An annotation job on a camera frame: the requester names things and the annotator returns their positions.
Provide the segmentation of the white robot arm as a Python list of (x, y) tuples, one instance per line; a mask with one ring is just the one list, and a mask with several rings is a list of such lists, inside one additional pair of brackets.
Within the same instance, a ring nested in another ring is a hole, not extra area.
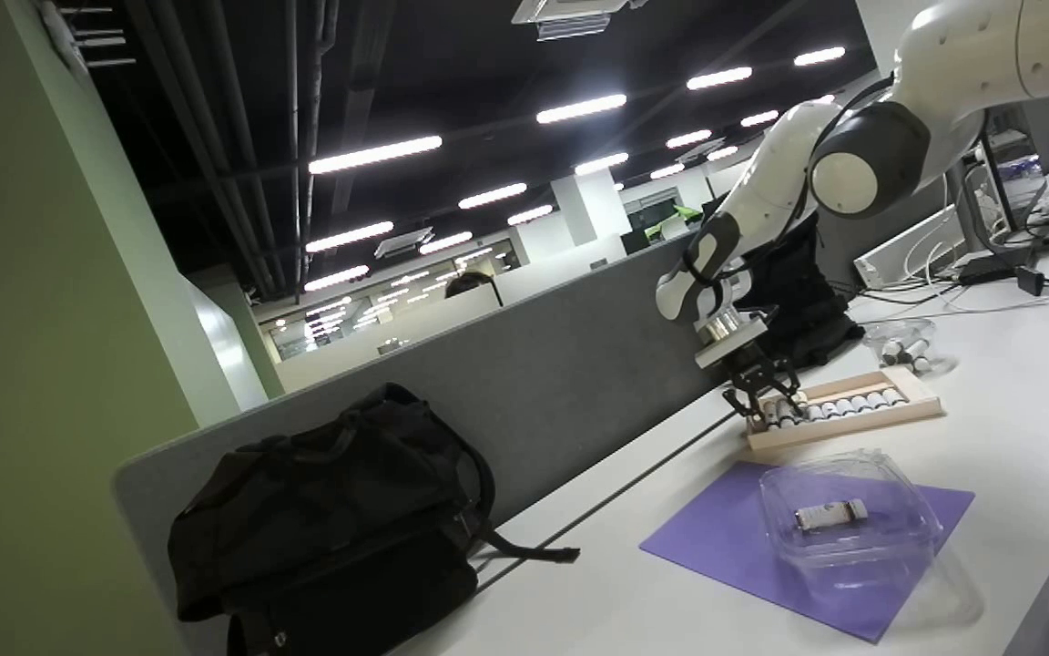
[(762, 137), (729, 198), (698, 219), (654, 280), (654, 311), (710, 336), (697, 365), (720, 365), (726, 399), (790, 411), (794, 368), (857, 341), (817, 263), (797, 264), (810, 221), (874, 219), (963, 159), (982, 113), (1049, 98), (1049, 0), (931, 0), (904, 24), (887, 72), (846, 103), (803, 98)]

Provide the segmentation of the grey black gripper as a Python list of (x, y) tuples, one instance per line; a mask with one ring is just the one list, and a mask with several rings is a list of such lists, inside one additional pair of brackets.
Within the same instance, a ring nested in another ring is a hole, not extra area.
[[(698, 368), (731, 365), (738, 348), (754, 347), (767, 330), (767, 315), (762, 311), (719, 311), (697, 322), (698, 336)], [(803, 415), (802, 381), (794, 374), (777, 374), (777, 391), (790, 415)], [(759, 417), (759, 404), (746, 391), (729, 385), (726, 399), (746, 424)]]

